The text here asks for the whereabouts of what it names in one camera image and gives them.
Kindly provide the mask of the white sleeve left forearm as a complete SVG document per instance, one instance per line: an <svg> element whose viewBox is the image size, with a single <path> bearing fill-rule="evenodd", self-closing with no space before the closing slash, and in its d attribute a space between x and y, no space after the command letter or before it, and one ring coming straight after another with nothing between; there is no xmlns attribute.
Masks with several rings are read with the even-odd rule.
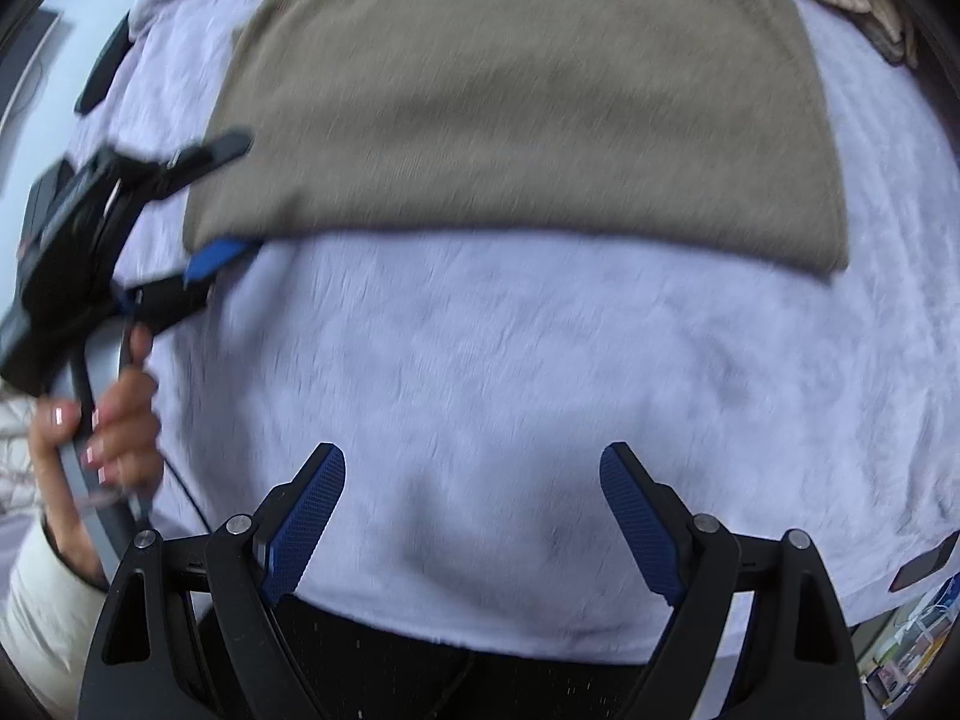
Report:
<svg viewBox="0 0 960 720"><path fill-rule="evenodd" d="M36 520L11 567L2 601L2 649L50 718L75 718L106 592L78 577Z"/></svg>

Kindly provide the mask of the person's left hand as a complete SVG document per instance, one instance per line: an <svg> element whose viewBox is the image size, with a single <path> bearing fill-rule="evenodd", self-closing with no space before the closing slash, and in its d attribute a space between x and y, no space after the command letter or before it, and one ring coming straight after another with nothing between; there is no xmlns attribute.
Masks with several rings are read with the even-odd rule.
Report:
<svg viewBox="0 0 960 720"><path fill-rule="evenodd" d="M114 577L163 477L150 349L145 327L107 322L55 366L31 423L50 543L94 585Z"/></svg>

